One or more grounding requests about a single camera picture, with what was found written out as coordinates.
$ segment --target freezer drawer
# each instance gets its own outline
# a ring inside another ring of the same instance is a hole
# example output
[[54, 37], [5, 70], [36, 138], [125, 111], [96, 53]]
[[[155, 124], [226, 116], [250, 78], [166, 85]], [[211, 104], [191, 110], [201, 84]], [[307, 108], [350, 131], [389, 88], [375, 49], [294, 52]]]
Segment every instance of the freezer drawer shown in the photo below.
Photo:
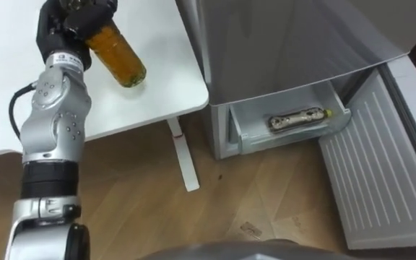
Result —
[[416, 246], [416, 68], [373, 70], [348, 125], [320, 138], [350, 249]]
[[[324, 122], [276, 134], [267, 126], [270, 116], [314, 107], [329, 109], [333, 115]], [[230, 143], [238, 144], [240, 154], [248, 154], [334, 133], [350, 118], [332, 83], [321, 82], [230, 105]]]

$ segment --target table leg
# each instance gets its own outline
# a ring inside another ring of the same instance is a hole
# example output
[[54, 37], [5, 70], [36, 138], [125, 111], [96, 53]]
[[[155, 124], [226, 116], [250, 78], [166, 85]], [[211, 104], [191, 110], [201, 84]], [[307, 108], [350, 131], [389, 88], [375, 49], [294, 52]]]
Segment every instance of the table leg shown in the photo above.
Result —
[[191, 153], [187, 146], [186, 137], [181, 130], [178, 118], [168, 119], [167, 122], [173, 134], [174, 146], [178, 154], [184, 184], [186, 184], [187, 191], [194, 191], [200, 188], [200, 185], [196, 177], [194, 163], [192, 162]]

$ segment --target label on robot arm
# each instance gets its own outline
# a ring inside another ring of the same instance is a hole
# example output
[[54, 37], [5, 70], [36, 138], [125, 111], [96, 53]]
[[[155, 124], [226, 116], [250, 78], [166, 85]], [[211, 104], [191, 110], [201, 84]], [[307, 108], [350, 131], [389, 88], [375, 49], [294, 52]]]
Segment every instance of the label on robot arm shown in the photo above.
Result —
[[53, 65], [56, 64], [68, 64], [75, 66], [83, 71], [83, 63], [79, 58], [69, 53], [55, 53], [53, 55]]

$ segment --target ribbed surface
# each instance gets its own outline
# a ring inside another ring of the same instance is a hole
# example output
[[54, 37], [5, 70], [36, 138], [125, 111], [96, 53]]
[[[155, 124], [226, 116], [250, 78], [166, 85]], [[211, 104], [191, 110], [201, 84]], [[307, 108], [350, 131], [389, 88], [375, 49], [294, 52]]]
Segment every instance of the ribbed surface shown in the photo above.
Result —
[[348, 126], [320, 141], [348, 245], [416, 244], [416, 155], [378, 72], [348, 107]]

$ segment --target white table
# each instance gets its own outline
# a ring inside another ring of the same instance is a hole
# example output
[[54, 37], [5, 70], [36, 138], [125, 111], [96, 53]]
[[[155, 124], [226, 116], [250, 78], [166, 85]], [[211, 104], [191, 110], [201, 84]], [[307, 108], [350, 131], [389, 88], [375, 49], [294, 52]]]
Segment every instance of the white table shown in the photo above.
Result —
[[[44, 70], [35, 44], [38, 13], [44, 0], [0, 0], [0, 155], [21, 152], [12, 132], [8, 104], [14, 92]], [[208, 92], [186, 30], [173, 0], [121, 0], [114, 18], [147, 67], [142, 85], [124, 89], [92, 57], [85, 81], [92, 98], [87, 140], [156, 121], [168, 120], [188, 190], [199, 187], [177, 116], [202, 109]], [[15, 107], [19, 126], [30, 113], [31, 94]]]

